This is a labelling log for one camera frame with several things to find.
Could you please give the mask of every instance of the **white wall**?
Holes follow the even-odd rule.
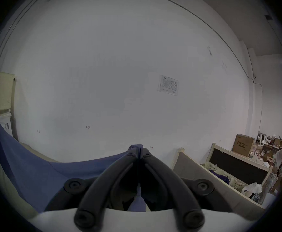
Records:
[[[204,161],[213,142],[230,150],[245,133],[249,79],[212,29],[167,0],[39,0],[3,56],[0,71],[16,76],[19,141],[58,161],[136,143],[167,164],[179,147]],[[177,96],[158,91],[159,75],[179,81]]]
[[[282,54],[257,57],[263,84],[260,131],[282,138]]]

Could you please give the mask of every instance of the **blue fabric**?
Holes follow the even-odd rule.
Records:
[[[215,173],[213,170],[209,170],[212,174],[216,175],[218,178],[220,178],[222,181],[226,182],[229,185],[229,179],[227,176],[223,176],[221,174]]]
[[[19,196],[38,212],[44,211],[68,179],[98,176],[124,154],[82,162],[48,162],[24,148],[0,125],[0,164]]]

